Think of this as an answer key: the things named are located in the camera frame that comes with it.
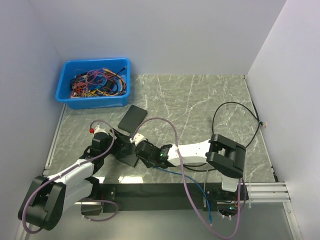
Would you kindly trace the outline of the black network switch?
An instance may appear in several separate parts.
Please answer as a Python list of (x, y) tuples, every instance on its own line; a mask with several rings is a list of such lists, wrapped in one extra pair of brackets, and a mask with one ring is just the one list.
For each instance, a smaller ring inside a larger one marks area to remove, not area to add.
[(137, 127), (143, 122), (148, 111), (136, 105), (131, 105), (117, 127), (129, 134), (133, 133)]
[(130, 155), (116, 156), (115, 158), (118, 161), (134, 168), (137, 165), (137, 162), (139, 160), (138, 157), (135, 155), (135, 149), (136, 149), (136, 146), (130, 143)]

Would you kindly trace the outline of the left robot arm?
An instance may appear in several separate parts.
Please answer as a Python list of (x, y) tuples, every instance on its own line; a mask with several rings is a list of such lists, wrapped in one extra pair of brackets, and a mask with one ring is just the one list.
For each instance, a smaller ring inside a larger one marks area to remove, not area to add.
[(135, 138), (114, 128), (106, 132), (99, 126), (90, 127), (89, 132), (93, 135), (91, 145), (75, 163), (56, 174), (40, 175), (32, 180), (18, 211), (18, 219), (27, 233), (52, 230), (65, 210), (84, 199), (113, 205), (115, 211), (111, 217), (118, 214), (119, 205), (102, 197), (101, 184), (94, 174), (101, 169), (108, 155), (120, 157), (127, 149), (134, 148)]

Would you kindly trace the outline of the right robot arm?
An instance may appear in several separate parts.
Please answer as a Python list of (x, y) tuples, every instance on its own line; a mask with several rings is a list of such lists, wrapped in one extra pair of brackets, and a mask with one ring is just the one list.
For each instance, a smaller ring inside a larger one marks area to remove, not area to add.
[(135, 156), (147, 168), (209, 164), (222, 174), (220, 195), (230, 200), (238, 193), (238, 181), (244, 176), (247, 148), (225, 136), (213, 134), (211, 139), (199, 143), (156, 147), (138, 133), (130, 143), (135, 146)]

